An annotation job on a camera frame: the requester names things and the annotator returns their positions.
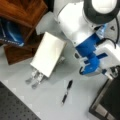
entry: black object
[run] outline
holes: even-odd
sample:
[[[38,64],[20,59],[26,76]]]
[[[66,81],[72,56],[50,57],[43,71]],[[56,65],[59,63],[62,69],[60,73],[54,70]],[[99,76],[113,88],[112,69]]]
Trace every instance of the black object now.
[[[53,12],[53,8],[54,8],[54,0],[44,0],[45,3],[48,6],[48,11],[52,11]]]
[[[114,117],[114,119],[109,120],[120,120],[120,70],[118,71],[118,74],[118,77],[116,77],[113,81],[110,82],[110,80],[108,80],[105,83],[89,109],[90,113],[101,120],[108,120],[107,117],[109,114]],[[107,110],[106,116],[102,116],[100,113],[96,112],[98,105],[101,105],[105,110]]]
[[[68,83],[67,92],[65,93],[65,95],[63,97],[62,105],[65,103],[65,100],[66,100],[66,98],[68,96],[68,92],[69,92],[70,88],[72,87],[72,83],[73,83],[73,80],[70,80],[69,83]]]
[[[84,0],[84,13],[86,17],[93,23],[105,24],[116,18],[120,9],[120,0],[117,0],[116,7],[108,14],[97,12],[92,6],[92,0]]]
[[[40,120],[0,82],[0,120]]]

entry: wooden furniture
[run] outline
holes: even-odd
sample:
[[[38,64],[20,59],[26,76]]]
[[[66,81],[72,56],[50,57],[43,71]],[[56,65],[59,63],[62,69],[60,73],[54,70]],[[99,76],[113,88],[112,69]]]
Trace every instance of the wooden furniture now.
[[[37,36],[35,27],[46,11],[43,0],[0,0],[0,16],[16,22],[25,41],[23,47],[12,44],[4,47],[9,64],[34,55],[42,37]]]

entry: pen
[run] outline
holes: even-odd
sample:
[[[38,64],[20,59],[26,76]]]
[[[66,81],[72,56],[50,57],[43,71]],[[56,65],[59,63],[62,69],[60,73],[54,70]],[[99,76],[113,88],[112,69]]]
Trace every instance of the pen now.
[[[70,80],[69,83],[68,83],[67,91],[66,91],[66,93],[65,93],[65,95],[64,95],[64,97],[63,97],[63,99],[62,99],[62,105],[63,105],[63,104],[65,103],[65,101],[66,101],[66,98],[67,98],[67,96],[68,96],[69,90],[70,90],[70,88],[72,87],[72,83],[73,83],[73,80]]]

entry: table surface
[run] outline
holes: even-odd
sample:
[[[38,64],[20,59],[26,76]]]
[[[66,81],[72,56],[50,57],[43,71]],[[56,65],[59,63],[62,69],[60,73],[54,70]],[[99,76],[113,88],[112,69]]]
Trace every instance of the table surface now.
[[[73,56],[74,48],[68,42],[64,56],[64,64],[57,66],[51,77],[33,90],[25,80],[30,77],[32,59],[9,66],[0,48],[0,80],[18,98],[20,98],[42,120],[88,120],[88,110],[98,90],[105,83],[106,77],[97,75],[85,77],[79,75],[79,62]],[[68,98],[61,106],[69,80],[73,86]]]

